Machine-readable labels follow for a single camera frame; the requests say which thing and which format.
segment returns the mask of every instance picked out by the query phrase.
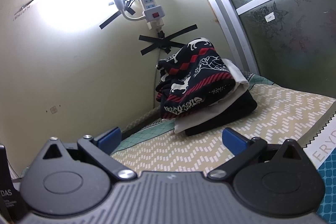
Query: black plastic device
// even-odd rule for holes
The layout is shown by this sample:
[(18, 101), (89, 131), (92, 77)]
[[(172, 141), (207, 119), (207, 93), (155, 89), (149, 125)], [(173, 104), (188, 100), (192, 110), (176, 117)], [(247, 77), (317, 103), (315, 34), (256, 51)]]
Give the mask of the black plastic device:
[(49, 140), (21, 182), (30, 212), (20, 223), (325, 223), (315, 213), (323, 180), (295, 140), (269, 145), (230, 128), (223, 134), (236, 155), (207, 177), (152, 171), (138, 177), (92, 138), (78, 140), (71, 154)]

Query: patterned bed sheet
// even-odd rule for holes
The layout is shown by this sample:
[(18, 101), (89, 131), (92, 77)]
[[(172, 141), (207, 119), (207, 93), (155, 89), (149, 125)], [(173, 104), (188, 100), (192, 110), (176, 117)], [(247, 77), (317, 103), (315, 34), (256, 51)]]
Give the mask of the patterned bed sheet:
[(269, 143), (298, 140), (325, 114), (335, 99), (275, 85), (254, 84), (250, 90), (258, 107), (247, 117), (194, 136), (174, 133), (174, 121), (144, 128), (124, 140), (112, 157), (136, 172), (197, 171), (205, 174), (233, 157), (221, 134), (231, 127), (247, 138)]

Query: ribbed plastic surface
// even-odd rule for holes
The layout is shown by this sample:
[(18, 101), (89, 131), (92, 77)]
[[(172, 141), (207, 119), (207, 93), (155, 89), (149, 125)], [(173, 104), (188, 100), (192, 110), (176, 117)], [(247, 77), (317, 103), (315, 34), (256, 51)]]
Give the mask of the ribbed plastic surface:
[(206, 180), (201, 172), (142, 172), (135, 181), (118, 183), (95, 210), (69, 219), (28, 215), (29, 224), (260, 224), (324, 223), (315, 214), (274, 219), (243, 207), (228, 185)]

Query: power outlet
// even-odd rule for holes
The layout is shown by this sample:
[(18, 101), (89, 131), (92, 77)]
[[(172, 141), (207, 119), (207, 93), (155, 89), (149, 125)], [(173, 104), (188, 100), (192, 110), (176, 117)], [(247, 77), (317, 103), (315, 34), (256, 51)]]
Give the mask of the power outlet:
[(155, 4), (146, 5), (146, 10), (155, 7)]
[(153, 0), (144, 0), (145, 3), (152, 3)]

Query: sticker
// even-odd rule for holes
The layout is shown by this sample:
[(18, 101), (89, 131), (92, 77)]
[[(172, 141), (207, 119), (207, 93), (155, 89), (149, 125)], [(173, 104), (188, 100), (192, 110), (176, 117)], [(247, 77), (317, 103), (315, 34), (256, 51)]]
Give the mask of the sticker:
[(274, 12), (271, 12), (270, 14), (266, 15), (265, 19), (266, 19), (267, 22), (270, 22), (270, 21), (274, 20), (275, 19)]
[(329, 123), (323, 127), (317, 137), (315, 137), (303, 150), (315, 165), (316, 169), (318, 169), (335, 148), (336, 116), (334, 115)]

